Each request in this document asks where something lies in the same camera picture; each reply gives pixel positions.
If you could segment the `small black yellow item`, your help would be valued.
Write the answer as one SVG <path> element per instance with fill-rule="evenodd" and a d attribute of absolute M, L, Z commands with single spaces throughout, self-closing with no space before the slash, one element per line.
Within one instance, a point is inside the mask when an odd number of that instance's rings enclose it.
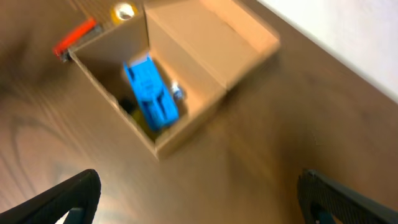
<path fill-rule="evenodd" d="M 137 125 L 141 127 L 141 129 L 148 135 L 150 139 L 154 141 L 157 138 L 157 134 L 150 129 L 142 111 L 139 109 L 136 102 L 129 98 L 121 98 L 118 103 L 127 114 L 131 115 Z"/>

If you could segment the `red and black stapler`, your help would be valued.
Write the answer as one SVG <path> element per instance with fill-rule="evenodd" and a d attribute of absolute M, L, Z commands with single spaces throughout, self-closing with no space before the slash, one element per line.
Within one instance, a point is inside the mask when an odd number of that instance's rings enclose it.
<path fill-rule="evenodd" d="M 90 34 L 100 33 L 102 30 L 102 25 L 93 17 L 89 17 L 60 40 L 52 48 L 52 53 L 62 62 L 70 61 L 72 59 L 70 50 L 76 43 L 88 37 Z"/>

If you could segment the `small white blue item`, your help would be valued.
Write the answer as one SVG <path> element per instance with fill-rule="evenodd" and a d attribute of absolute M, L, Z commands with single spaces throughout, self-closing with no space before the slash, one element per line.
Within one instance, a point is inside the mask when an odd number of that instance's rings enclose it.
<path fill-rule="evenodd" d="M 172 92 L 173 99 L 179 101 L 184 99 L 184 91 L 178 82 L 172 82 L 170 86 L 170 91 Z"/>

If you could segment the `brown cardboard box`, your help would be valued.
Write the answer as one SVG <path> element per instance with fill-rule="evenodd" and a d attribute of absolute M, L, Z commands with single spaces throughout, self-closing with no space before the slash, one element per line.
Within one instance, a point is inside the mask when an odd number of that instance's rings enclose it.
<path fill-rule="evenodd" d="M 135 17 L 111 26 L 70 52 L 88 85 L 88 97 L 122 147 L 155 157 L 176 150 L 246 75 L 274 55 L 278 35 L 237 1 L 144 1 Z M 119 105 L 136 98 L 123 63 L 150 55 L 167 88 L 178 82 L 179 120 L 153 131 L 153 141 Z"/>

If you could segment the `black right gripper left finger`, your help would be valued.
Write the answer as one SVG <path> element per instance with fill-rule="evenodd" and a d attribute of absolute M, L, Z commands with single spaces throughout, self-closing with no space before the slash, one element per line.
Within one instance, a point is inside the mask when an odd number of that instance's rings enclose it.
<path fill-rule="evenodd" d="M 35 197 L 1 213 L 1 223 L 92 224 L 101 196 L 101 180 L 86 169 Z"/>

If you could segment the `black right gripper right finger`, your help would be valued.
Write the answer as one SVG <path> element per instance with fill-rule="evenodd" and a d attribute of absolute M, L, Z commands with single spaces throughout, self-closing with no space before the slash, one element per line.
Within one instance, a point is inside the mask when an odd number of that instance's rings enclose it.
<path fill-rule="evenodd" d="M 397 212 L 328 178 L 305 169 L 297 198 L 305 223 L 397 223 Z"/>

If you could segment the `yellow clear tape roll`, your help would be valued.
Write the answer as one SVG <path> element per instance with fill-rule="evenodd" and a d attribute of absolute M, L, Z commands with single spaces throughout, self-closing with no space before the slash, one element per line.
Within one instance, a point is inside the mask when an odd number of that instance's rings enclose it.
<path fill-rule="evenodd" d="M 135 17 L 138 13 L 137 7 L 132 2 L 118 2 L 110 10 L 111 20 L 115 25 Z"/>

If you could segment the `blue plastic block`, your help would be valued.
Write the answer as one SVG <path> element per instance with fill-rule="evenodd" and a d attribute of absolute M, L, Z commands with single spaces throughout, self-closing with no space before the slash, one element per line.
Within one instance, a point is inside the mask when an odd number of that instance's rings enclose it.
<path fill-rule="evenodd" d="M 123 63 L 123 67 L 151 130 L 159 131 L 179 120 L 178 107 L 150 55 L 130 64 Z"/>

